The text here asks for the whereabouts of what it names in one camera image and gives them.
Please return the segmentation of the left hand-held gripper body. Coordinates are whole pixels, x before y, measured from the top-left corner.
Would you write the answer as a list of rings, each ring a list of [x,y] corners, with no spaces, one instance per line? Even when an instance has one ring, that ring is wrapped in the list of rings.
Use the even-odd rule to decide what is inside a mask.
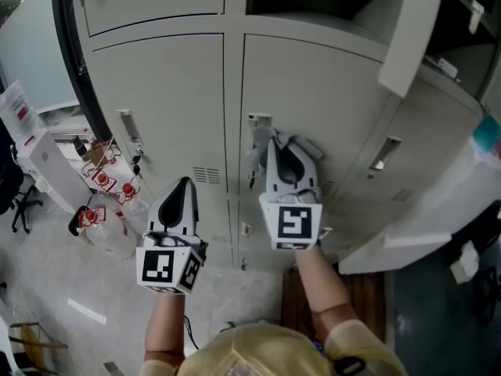
[[[207,258],[197,235],[148,231],[136,248],[137,284],[159,293],[189,295]]]

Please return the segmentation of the grey cleaning cloth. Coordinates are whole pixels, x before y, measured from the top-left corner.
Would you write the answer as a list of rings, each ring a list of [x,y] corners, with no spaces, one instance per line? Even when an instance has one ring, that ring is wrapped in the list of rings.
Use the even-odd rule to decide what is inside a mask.
[[[268,145],[276,139],[279,150],[283,150],[290,143],[296,143],[313,160],[320,161],[323,152],[309,140],[289,132],[281,132],[272,126],[258,126],[253,131],[251,149],[247,151],[247,163],[253,177],[260,178],[266,173]]]

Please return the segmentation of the person's left forearm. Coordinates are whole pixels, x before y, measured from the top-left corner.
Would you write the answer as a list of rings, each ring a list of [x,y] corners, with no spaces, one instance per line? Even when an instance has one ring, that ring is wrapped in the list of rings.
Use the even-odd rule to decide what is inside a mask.
[[[185,295],[157,295],[145,334],[145,361],[159,360],[173,367],[184,361],[185,302]]]

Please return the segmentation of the grey metal locker cabinet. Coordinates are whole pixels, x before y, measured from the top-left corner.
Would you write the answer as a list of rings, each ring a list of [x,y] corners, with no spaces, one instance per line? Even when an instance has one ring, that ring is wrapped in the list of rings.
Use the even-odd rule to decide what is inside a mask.
[[[329,204],[318,179],[322,245],[340,262],[412,210],[492,115],[479,99],[501,39],[501,0],[477,1],[485,13],[470,34],[472,0],[441,0],[405,98],[378,81],[402,0],[74,3],[106,123],[126,158],[143,151],[139,185],[145,196],[153,200],[169,182],[190,177],[208,263],[279,272],[293,256],[272,248],[258,200],[265,175],[249,189],[252,134],[272,126],[272,119],[243,114],[246,36],[315,43],[380,63],[377,83],[390,98]],[[456,79],[438,69],[440,58],[458,69]]]

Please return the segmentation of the small black waste bin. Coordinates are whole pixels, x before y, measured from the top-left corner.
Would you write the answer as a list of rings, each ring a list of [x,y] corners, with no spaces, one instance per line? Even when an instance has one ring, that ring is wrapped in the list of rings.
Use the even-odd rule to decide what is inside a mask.
[[[79,237],[82,228],[82,217],[87,210],[89,210],[88,206],[80,206],[69,221],[68,231],[72,236]]]

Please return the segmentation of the small cardboard box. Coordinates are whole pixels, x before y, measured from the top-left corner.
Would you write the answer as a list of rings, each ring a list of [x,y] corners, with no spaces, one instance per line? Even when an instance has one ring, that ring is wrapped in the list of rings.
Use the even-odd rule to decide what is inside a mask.
[[[102,167],[108,163],[105,155],[107,144],[93,142],[83,156],[83,161],[91,162],[95,167]]]

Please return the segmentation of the large white box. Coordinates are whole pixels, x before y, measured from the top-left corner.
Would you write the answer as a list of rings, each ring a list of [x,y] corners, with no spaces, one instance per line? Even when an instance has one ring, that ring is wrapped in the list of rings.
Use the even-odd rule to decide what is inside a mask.
[[[501,139],[469,139],[416,206],[339,262],[342,274],[401,269],[450,242],[452,235],[501,200]]]

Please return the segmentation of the person's cream knit top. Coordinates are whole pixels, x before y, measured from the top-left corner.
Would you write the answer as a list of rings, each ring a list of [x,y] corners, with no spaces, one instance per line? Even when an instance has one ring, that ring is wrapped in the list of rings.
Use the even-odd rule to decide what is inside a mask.
[[[245,324],[219,333],[174,367],[147,360],[139,376],[341,376],[335,364],[362,360],[374,376],[408,376],[399,358],[363,322],[347,320],[320,352],[306,336],[274,324]]]

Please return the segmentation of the wooden stool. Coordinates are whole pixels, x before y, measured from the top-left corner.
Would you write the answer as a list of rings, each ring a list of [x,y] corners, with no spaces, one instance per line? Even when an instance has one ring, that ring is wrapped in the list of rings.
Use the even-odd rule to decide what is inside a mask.
[[[45,363],[45,350],[68,349],[68,345],[50,336],[38,322],[15,323],[7,335],[16,365],[22,371],[36,371],[41,376],[58,373]]]

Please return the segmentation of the black office chair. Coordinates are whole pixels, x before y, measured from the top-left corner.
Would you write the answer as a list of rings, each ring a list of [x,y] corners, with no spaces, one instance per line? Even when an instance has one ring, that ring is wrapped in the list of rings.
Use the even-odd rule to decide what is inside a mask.
[[[12,231],[17,232],[16,223],[21,219],[24,232],[29,234],[26,211],[33,206],[42,208],[43,202],[29,199],[30,194],[36,190],[34,186],[30,186],[25,192],[21,190],[24,173],[17,163],[17,154],[16,144],[0,119],[0,215],[9,209],[16,210]]]

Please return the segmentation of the black clip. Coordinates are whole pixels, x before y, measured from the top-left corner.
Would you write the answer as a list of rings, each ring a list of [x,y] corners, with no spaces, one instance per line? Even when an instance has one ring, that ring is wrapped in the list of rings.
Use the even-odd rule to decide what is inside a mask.
[[[366,362],[355,356],[346,356],[333,363],[337,376],[365,376]]]

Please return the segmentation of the clear dispenser bottle red label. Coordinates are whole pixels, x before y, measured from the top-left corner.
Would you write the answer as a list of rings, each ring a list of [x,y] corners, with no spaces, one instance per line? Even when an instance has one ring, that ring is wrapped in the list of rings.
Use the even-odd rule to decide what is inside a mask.
[[[16,144],[26,146],[44,128],[18,81],[0,95],[0,119]]]

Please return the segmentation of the flat white plastic case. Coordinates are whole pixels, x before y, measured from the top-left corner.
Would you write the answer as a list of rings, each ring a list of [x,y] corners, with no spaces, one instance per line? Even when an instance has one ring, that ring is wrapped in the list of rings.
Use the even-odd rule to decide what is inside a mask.
[[[446,74],[451,79],[456,79],[459,71],[453,64],[451,64],[449,61],[447,61],[444,58],[440,58],[436,64],[437,64],[437,67],[440,71],[442,71],[444,74]]]

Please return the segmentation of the small white carton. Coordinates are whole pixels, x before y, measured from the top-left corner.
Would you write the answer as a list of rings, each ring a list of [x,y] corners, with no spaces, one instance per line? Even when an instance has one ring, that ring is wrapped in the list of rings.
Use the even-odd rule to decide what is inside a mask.
[[[458,285],[473,279],[479,269],[479,254],[472,241],[461,247],[459,258],[449,268]]]

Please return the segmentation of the black window frame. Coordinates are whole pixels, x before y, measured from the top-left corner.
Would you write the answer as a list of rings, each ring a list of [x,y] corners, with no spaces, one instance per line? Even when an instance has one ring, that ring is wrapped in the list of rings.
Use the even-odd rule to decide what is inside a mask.
[[[77,33],[74,0],[51,0],[56,35],[70,83],[94,136],[100,142],[112,133],[106,123],[88,74],[80,38]]]

